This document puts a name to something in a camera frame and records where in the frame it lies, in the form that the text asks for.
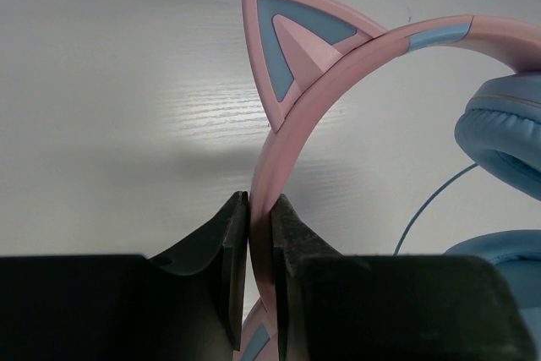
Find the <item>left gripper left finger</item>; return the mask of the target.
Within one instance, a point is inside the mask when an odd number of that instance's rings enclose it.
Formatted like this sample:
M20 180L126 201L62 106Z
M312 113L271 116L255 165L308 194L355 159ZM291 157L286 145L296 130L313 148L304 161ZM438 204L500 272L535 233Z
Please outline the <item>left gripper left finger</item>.
M4 360L230 360L240 348L248 196L161 253L1 260Z

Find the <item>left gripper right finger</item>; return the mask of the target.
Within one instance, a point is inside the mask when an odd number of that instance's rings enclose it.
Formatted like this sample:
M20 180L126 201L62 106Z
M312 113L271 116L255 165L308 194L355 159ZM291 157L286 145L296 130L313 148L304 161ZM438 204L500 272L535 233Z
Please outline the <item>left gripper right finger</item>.
M521 360L503 276L469 255L343 255L281 196L271 211L282 360Z

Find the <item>pink blue cat-ear headphones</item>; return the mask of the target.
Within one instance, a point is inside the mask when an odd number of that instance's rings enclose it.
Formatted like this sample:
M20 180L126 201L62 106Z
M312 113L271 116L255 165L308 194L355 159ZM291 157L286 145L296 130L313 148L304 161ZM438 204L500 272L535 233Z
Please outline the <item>pink blue cat-ear headphones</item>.
M249 61L271 130L250 188L249 247L260 299L243 324L241 360L276 360L271 208L316 124L357 82L431 46L482 53L512 75L485 82L455 127L461 149L499 180L540 196L540 29L456 15L387 30L334 0L242 0Z

